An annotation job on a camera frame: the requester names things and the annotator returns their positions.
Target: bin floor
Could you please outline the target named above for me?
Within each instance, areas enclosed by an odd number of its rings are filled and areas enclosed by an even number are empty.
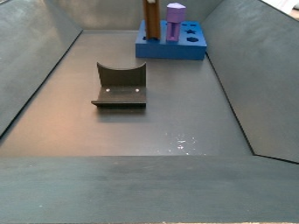
[[[137,59],[136,31],[84,31],[0,143],[1,157],[251,156],[208,59]],[[97,62],[147,63],[145,109],[97,109]]]

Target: purple cylinder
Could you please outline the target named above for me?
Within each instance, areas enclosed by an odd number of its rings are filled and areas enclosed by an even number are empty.
[[[181,21],[184,21],[185,7],[179,3],[167,5],[167,41],[179,41]]]

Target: black bracket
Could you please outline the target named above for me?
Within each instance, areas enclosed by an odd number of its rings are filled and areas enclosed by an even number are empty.
[[[100,90],[97,107],[145,107],[145,63],[131,69],[113,69],[97,63]]]

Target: blue foam block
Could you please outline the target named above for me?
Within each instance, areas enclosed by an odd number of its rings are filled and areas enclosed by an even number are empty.
[[[137,58],[160,58],[177,60],[203,60],[207,43],[197,22],[181,22],[180,40],[165,41],[167,21],[161,20],[161,39],[145,39],[145,21],[143,20],[135,41]]]

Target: gray metal wall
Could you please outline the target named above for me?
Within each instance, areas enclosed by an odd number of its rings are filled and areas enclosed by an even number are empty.
[[[187,20],[203,21],[223,0],[179,0],[187,6]],[[141,0],[53,0],[87,30],[137,30],[143,19]],[[160,1],[161,19],[172,0]]]
[[[80,31],[49,0],[0,4],[0,135]]]
[[[258,0],[225,0],[203,29],[255,153],[299,162],[298,21]]]

